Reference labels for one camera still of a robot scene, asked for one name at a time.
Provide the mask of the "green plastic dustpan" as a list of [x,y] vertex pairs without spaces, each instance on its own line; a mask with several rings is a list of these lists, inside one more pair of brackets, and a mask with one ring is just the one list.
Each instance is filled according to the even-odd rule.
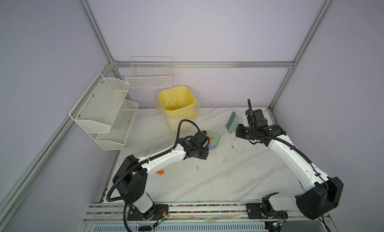
[[219,144],[219,142],[220,142],[220,140],[221,140],[221,137],[222,137],[222,134],[220,134],[220,133],[214,133],[214,132],[207,132],[207,136],[208,137],[215,137],[216,139],[215,139],[215,145],[216,145],[216,147],[214,148],[214,149],[210,149],[210,151],[214,151],[214,150],[216,150],[217,149],[217,147],[218,147],[218,144]]

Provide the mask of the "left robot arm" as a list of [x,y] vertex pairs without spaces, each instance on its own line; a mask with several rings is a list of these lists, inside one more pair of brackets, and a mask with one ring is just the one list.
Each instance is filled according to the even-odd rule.
[[189,158],[206,160],[209,141],[206,131],[198,131],[193,136],[178,138],[173,146],[153,155],[141,158],[128,156],[113,177],[106,200],[122,200],[125,205],[136,209],[143,220],[150,220],[157,211],[165,211],[168,207],[155,205],[146,192],[148,176]]

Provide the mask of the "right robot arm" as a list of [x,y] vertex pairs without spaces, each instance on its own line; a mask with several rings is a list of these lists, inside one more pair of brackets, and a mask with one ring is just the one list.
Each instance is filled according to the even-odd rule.
[[261,110],[246,110],[244,118],[244,124],[237,126],[236,137],[270,148],[291,169],[303,190],[297,195],[271,193],[264,196],[263,217],[272,218],[279,212],[289,211],[315,220],[339,206],[344,184],[338,177],[331,178],[319,169],[279,125],[268,124]]

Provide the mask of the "green hand brush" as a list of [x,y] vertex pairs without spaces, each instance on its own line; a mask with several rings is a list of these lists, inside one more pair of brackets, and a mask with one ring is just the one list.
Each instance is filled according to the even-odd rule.
[[229,134],[234,133],[237,129],[238,124],[239,124],[239,116],[237,115],[236,111],[233,110],[228,122],[225,125],[228,133]]

